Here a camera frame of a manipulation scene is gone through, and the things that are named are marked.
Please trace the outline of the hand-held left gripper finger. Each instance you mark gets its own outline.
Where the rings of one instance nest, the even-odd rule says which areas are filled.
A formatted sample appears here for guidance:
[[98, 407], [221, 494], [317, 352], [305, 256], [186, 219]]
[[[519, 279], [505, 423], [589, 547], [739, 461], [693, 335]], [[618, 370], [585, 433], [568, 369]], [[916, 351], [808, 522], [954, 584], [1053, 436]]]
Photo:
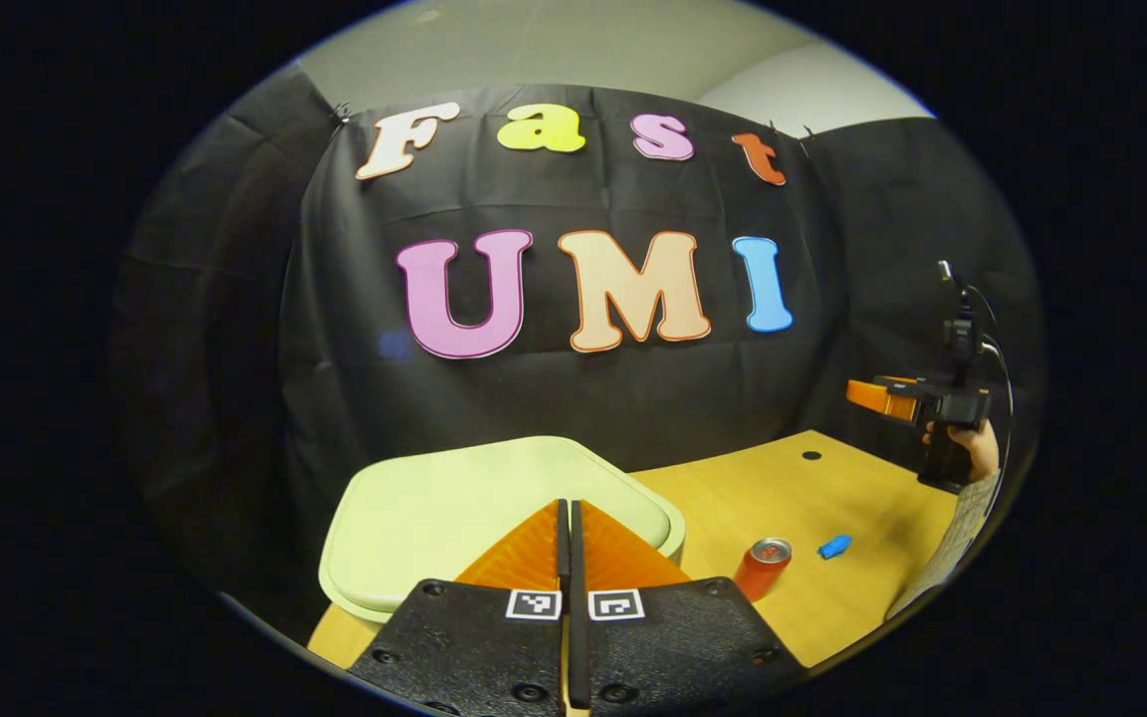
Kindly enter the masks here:
[[551, 509], [555, 589], [504, 590], [420, 580], [369, 648], [356, 679], [428, 711], [564, 716], [562, 617], [571, 572], [569, 502]]
[[571, 706], [591, 716], [747, 716], [803, 667], [733, 580], [593, 591], [571, 504]]

